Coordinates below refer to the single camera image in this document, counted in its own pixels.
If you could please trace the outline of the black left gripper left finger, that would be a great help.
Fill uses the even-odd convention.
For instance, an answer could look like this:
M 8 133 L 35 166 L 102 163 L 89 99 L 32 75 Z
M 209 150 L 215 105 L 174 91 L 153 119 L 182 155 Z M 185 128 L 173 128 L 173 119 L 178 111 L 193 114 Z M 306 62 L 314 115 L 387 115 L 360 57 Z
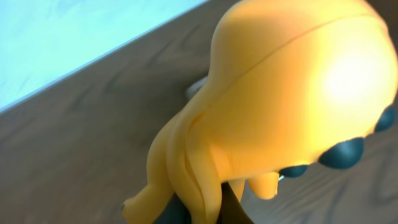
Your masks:
M 173 194 L 154 224 L 191 224 L 191 214 L 177 194 Z

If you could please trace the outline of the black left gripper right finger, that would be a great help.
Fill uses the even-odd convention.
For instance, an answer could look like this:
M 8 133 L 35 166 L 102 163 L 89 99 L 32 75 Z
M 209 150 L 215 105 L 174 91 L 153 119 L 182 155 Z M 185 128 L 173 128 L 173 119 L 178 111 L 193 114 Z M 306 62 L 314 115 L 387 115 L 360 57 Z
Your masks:
M 254 224 L 243 210 L 229 183 L 221 184 L 222 203 L 217 224 Z

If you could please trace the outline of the orange rubber duck toy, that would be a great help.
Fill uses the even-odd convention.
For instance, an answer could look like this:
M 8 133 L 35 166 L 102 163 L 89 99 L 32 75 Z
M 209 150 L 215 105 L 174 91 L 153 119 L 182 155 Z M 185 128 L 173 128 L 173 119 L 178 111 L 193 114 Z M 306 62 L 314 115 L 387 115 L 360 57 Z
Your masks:
M 277 195 L 280 177 L 315 162 L 348 169 L 364 140 L 390 128 L 397 55 L 366 1 L 239 1 L 211 41 L 206 82 L 159 131 L 147 185 L 124 202 L 154 223 L 177 196 L 193 223 L 222 216 L 222 185 Z

